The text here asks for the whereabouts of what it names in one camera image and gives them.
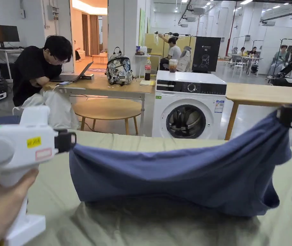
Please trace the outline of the person's left hand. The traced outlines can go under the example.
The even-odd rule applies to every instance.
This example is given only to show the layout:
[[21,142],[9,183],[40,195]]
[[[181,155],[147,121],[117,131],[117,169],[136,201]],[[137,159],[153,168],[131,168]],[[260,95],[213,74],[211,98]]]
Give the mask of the person's left hand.
[[34,184],[38,169],[27,172],[12,187],[0,185],[0,241],[15,221],[29,188]]

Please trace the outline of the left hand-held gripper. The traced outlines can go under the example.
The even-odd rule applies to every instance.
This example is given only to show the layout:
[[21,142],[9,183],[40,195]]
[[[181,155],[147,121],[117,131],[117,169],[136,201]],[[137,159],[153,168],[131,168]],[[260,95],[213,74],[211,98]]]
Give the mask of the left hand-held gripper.
[[[0,185],[12,187],[30,170],[68,152],[77,143],[75,132],[54,129],[48,123],[48,106],[26,108],[19,124],[0,124]],[[43,215],[27,214],[27,195],[21,209],[1,239],[1,246],[23,246],[46,229]]]

